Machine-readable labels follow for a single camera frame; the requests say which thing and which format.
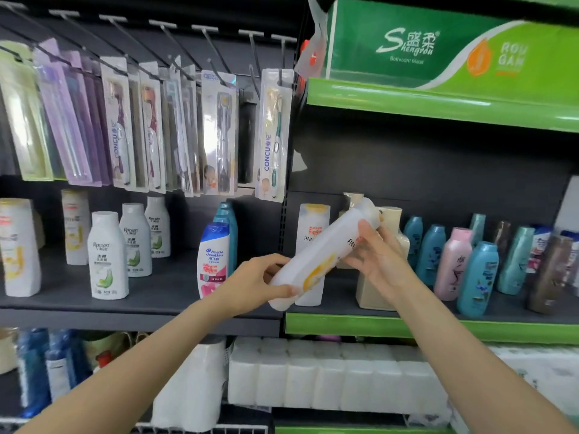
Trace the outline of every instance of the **white curved stripe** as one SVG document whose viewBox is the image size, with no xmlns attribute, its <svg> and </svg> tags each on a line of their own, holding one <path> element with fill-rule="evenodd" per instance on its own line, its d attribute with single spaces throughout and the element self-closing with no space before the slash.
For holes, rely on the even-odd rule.
<svg viewBox="0 0 579 434">
<path fill-rule="evenodd" d="M 470 43 L 467 44 L 467 46 L 462 49 L 457 56 L 454 57 L 454 59 L 451 61 L 451 63 L 444 69 L 444 71 L 442 73 L 440 73 L 437 77 L 435 77 L 434 79 L 432 79 L 430 82 L 425 83 L 424 85 L 421 86 L 417 86 L 415 88 L 415 90 L 429 90 L 430 88 L 433 88 L 435 86 L 439 86 L 440 84 L 446 82 L 447 80 L 449 80 L 452 76 L 454 76 L 454 74 L 459 70 L 460 67 L 463 66 L 463 64 L 466 62 L 468 55 L 470 55 L 470 52 L 474 50 L 474 48 L 481 43 L 481 41 L 484 38 L 490 39 L 495 35 L 498 35 L 499 33 L 511 29 L 515 26 L 518 26 L 519 24 L 524 24 L 526 21 L 521 21 L 521 20 L 517 20 L 517 21 L 509 21 L 506 22 L 505 24 L 501 24 L 500 26 L 496 26 L 490 30 L 487 30 L 485 33 L 483 33 L 480 36 L 477 36 L 476 38 L 474 38 L 474 40 L 470 41 Z"/>
</svg>

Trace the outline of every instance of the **green aloe graphic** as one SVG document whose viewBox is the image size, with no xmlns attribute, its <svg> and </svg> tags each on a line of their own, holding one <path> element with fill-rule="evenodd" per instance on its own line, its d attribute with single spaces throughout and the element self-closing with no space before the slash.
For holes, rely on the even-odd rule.
<svg viewBox="0 0 579 434">
<path fill-rule="evenodd" d="M 106 270 L 106 277 L 100 279 L 97 283 L 99 288 L 108 288 L 112 285 L 112 271 L 110 269 Z"/>
<path fill-rule="evenodd" d="M 141 252 L 137 251 L 135 257 L 128 260 L 128 266 L 137 266 L 141 262 Z"/>
<path fill-rule="evenodd" d="M 162 246 L 163 246 L 163 238 L 161 237 L 161 235 L 158 235 L 158 236 L 157 236 L 157 241 L 156 241 L 156 242 L 153 242 L 153 243 L 151 244 L 151 247 L 152 247 L 154 250 L 158 250 L 158 249 L 161 248 Z"/>
</svg>

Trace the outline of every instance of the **hand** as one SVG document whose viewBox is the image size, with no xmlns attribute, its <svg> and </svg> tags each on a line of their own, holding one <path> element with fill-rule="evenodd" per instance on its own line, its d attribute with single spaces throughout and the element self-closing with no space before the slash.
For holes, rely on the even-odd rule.
<svg viewBox="0 0 579 434">
<path fill-rule="evenodd" d="M 230 316 L 250 312 L 269 300 L 293 297 L 300 292 L 299 288 L 268 285 L 289 261 L 289 257 L 279 254 L 247 260 L 209 297 L 219 297 Z"/>
<path fill-rule="evenodd" d="M 404 259 L 397 239 L 386 227 L 380 226 L 376 231 L 361 220 L 358 231 L 364 241 L 343 261 L 363 273 L 395 307 L 397 292 L 419 280 Z"/>
</svg>

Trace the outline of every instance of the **forearm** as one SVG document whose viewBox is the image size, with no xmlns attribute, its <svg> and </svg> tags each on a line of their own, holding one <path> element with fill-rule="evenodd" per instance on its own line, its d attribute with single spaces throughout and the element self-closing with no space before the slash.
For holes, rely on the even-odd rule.
<svg viewBox="0 0 579 434">
<path fill-rule="evenodd" d="M 553 404 L 475 338 L 418 279 L 397 292 L 395 307 L 474 432 L 577 432 Z"/>
<path fill-rule="evenodd" d="M 126 434 L 199 341 L 227 317 L 211 295 L 56 400 L 18 434 Z"/>
</svg>

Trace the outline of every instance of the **shengrou logo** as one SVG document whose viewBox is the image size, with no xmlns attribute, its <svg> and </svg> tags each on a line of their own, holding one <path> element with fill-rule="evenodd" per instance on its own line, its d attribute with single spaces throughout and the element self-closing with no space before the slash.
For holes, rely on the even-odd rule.
<svg viewBox="0 0 579 434">
<path fill-rule="evenodd" d="M 384 39 L 392 45 L 380 46 L 376 49 L 376 53 L 386 53 L 400 49 L 400 51 L 411 53 L 414 56 L 420 54 L 431 55 L 439 36 L 440 31 L 438 30 L 436 32 L 416 30 L 406 33 L 406 28 L 398 27 L 389 30 L 384 35 Z"/>
</svg>

